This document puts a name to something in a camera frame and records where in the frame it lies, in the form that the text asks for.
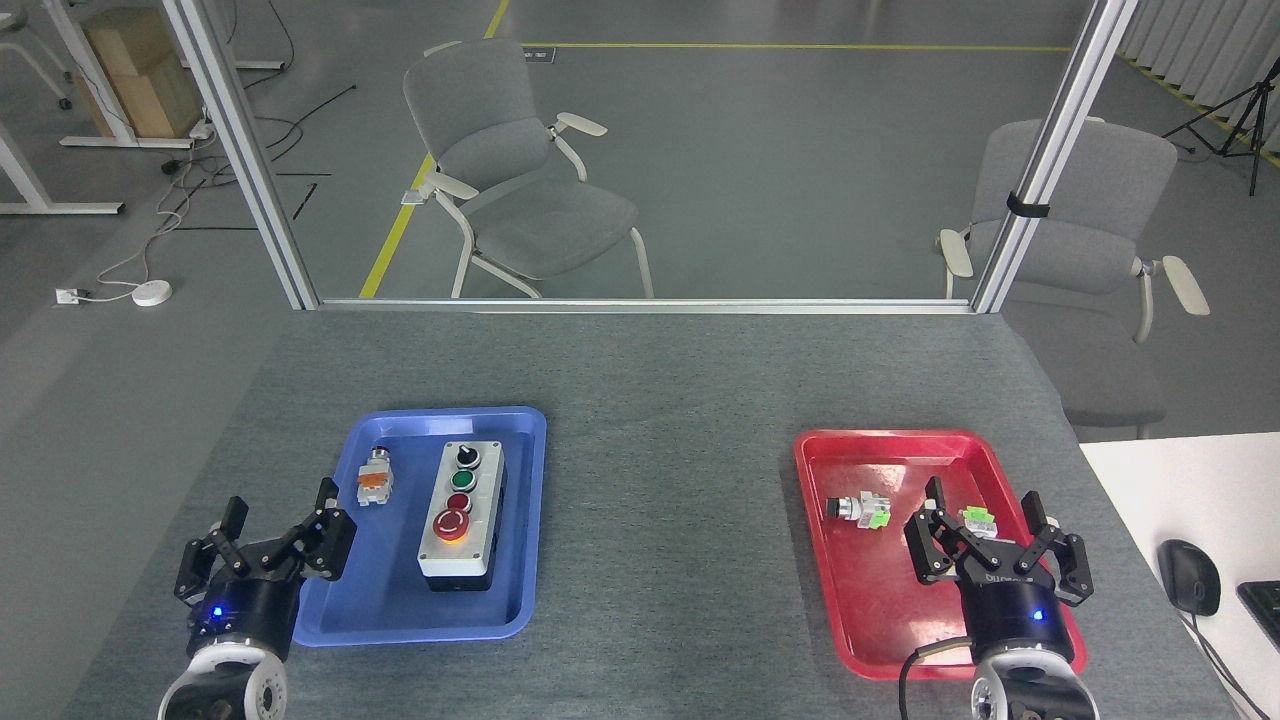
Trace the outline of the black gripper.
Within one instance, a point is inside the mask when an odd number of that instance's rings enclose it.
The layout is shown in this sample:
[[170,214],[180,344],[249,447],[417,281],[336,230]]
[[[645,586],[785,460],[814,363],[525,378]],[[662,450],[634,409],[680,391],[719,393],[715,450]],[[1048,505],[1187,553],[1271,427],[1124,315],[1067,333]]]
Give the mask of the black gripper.
[[[993,582],[984,573],[963,578],[963,616],[975,665],[1007,650],[1034,647],[1069,662],[1075,659],[1060,603],[1076,607],[1092,596],[1085,543],[1047,515],[1038,492],[1023,496],[1021,510],[1030,542],[1004,562],[1006,573]],[[984,541],[946,510],[940,477],[925,484],[925,502],[906,520],[904,536],[922,584],[941,580],[965,557],[992,569]]]
[[[230,497],[220,521],[204,538],[186,543],[174,583],[179,601],[204,596],[216,559],[233,577],[250,574],[250,561],[236,544],[248,510],[241,497]],[[287,661],[305,579],[340,579],[356,532],[355,520],[338,503],[335,482],[323,478],[315,509],[255,552],[256,578],[221,578],[195,603],[188,618],[187,655],[193,657],[210,644],[230,642],[248,643]]]

